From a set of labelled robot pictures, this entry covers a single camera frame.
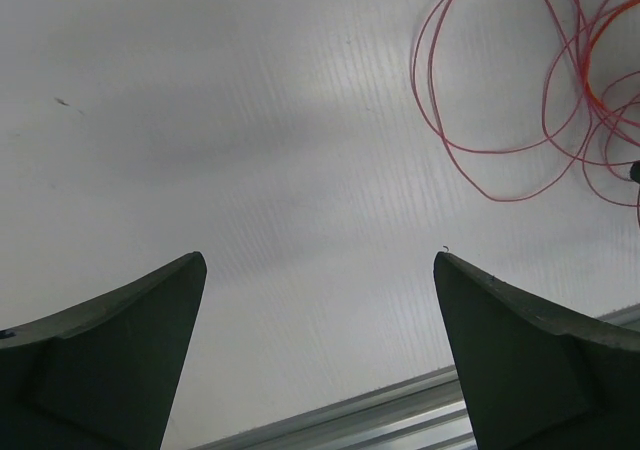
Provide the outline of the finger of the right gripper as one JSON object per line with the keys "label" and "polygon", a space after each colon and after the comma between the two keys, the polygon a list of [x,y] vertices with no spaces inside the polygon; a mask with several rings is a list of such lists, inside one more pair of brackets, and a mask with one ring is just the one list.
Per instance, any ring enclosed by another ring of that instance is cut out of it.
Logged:
{"label": "finger of the right gripper", "polygon": [[629,169],[629,178],[635,183],[640,183],[640,161],[637,160],[632,163]]}

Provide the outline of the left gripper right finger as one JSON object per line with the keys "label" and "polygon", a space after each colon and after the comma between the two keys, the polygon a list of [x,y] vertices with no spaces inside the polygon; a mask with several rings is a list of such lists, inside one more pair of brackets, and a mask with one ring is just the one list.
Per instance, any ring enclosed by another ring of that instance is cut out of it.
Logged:
{"label": "left gripper right finger", "polygon": [[636,449],[639,334],[440,252],[434,282],[481,449]]}

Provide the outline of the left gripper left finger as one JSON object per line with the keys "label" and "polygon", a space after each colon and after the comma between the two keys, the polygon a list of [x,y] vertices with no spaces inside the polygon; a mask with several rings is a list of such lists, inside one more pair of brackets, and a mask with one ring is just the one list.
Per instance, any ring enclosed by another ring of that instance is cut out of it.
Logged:
{"label": "left gripper left finger", "polygon": [[2,330],[2,448],[160,448],[206,274],[192,252]]}

